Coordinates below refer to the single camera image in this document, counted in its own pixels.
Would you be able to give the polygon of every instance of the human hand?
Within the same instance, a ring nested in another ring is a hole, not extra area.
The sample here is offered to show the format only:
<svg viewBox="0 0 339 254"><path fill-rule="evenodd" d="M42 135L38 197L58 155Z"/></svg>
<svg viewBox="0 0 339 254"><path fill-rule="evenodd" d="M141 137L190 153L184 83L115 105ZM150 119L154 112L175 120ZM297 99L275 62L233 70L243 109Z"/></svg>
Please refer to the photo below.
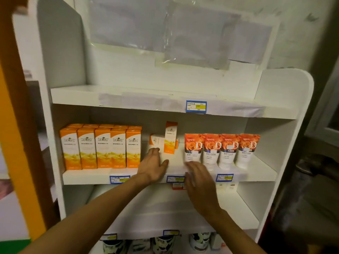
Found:
<svg viewBox="0 0 339 254"><path fill-rule="evenodd" d="M185 164L193 174L193 177L187 172L185 175L189 199L197 212L207 220L222 211L218 202L215 182L207 168L200 162L190 161Z"/></svg>
<svg viewBox="0 0 339 254"><path fill-rule="evenodd" d="M165 174L169 160L160 165L159 148L151 148L142 160L138 168L138 174L147 175L149 183L156 183Z"/></svg>

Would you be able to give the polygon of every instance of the sticker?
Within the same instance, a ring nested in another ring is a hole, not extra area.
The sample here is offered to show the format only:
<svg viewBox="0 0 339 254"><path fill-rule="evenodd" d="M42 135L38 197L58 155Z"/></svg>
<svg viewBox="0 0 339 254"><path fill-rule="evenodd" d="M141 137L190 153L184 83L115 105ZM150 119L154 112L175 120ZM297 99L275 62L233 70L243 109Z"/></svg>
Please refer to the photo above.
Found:
<svg viewBox="0 0 339 254"><path fill-rule="evenodd" d="M186 101L186 112L205 114L206 111L207 111L207 102Z"/></svg>
<svg viewBox="0 0 339 254"><path fill-rule="evenodd" d="M215 182L232 182L234 174L217 174Z"/></svg>
<svg viewBox="0 0 339 254"><path fill-rule="evenodd" d="M101 236L100 241L116 240L117 238L118 235L116 233L104 234L103 236Z"/></svg>
<svg viewBox="0 0 339 254"><path fill-rule="evenodd" d="M178 176L178 175L168 175L167 176L167 183L183 183L185 181L184 176Z"/></svg>
<svg viewBox="0 0 339 254"><path fill-rule="evenodd" d="M118 185L121 183L125 183L128 179L130 179L130 175L124 175L124 176L110 175L109 176L109 180L112 185Z"/></svg>
<svg viewBox="0 0 339 254"><path fill-rule="evenodd" d="M163 236L168 236L168 235L179 235L179 230L164 230L162 232Z"/></svg>

